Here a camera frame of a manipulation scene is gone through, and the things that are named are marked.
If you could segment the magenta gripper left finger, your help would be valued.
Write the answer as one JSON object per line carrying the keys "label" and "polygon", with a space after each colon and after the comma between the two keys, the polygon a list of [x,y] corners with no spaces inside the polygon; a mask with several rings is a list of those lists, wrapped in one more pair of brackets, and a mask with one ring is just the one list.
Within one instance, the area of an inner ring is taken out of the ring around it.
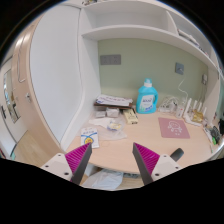
{"label": "magenta gripper left finger", "polygon": [[79,185],[91,154],[92,144],[87,143],[66,154],[57,153],[42,165],[41,168]]}

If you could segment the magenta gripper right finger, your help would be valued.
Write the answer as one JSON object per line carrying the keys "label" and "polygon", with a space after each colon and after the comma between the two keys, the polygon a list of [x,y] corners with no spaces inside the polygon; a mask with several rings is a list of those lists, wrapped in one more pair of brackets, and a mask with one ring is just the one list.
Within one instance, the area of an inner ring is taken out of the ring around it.
{"label": "magenta gripper right finger", "polygon": [[170,155],[159,155],[138,143],[133,144],[132,153],[145,185],[181,169],[181,166]]}

